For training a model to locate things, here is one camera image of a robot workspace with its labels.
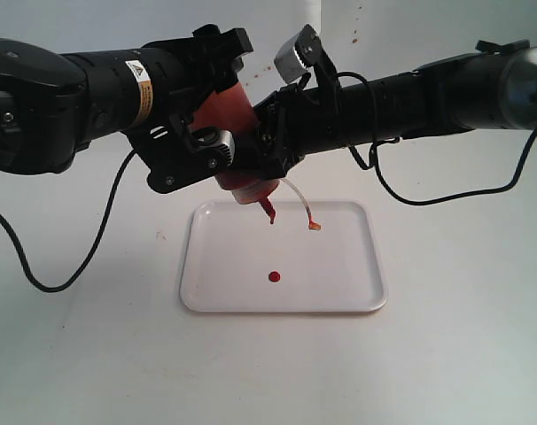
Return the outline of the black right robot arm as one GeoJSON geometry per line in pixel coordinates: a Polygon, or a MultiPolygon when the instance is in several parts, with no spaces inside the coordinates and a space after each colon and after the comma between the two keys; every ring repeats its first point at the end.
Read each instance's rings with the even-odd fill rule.
{"type": "Polygon", "coordinates": [[[305,156],[390,139],[537,127],[537,47],[480,41],[476,52],[382,79],[340,73],[323,49],[300,79],[254,108],[259,126],[237,137],[232,169],[287,175],[305,156]]]}

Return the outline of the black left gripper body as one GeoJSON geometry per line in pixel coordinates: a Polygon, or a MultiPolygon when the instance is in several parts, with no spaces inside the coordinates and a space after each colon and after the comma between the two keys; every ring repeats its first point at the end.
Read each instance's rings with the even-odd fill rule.
{"type": "Polygon", "coordinates": [[[230,166],[218,166],[192,149],[190,125],[214,90],[220,93],[238,82],[242,57],[253,50],[247,32],[205,25],[190,37],[149,42],[143,50],[159,56],[151,73],[152,111],[129,130],[128,140],[149,169],[148,186],[168,194],[227,170],[230,166]]]}

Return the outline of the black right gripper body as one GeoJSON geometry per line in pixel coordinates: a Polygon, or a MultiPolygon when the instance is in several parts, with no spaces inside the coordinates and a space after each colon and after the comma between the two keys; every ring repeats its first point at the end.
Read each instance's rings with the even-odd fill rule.
{"type": "Polygon", "coordinates": [[[253,111],[258,123],[237,137],[232,169],[262,180],[285,177],[305,156],[300,138],[310,131],[313,105],[304,88],[293,83],[271,93],[253,111]]]}

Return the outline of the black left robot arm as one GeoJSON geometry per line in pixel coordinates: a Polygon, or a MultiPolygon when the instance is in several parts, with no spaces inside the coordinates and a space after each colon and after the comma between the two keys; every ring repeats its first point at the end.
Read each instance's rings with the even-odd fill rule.
{"type": "Polygon", "coordinates": [[[0,38],[0,171],[59,174],[98,138],[123,133],[167,194],[228,169],[232,134],[192,131],[194,112],[237,84],[246,31],[204,26],[127,50],[58,54],[0,38]]]}

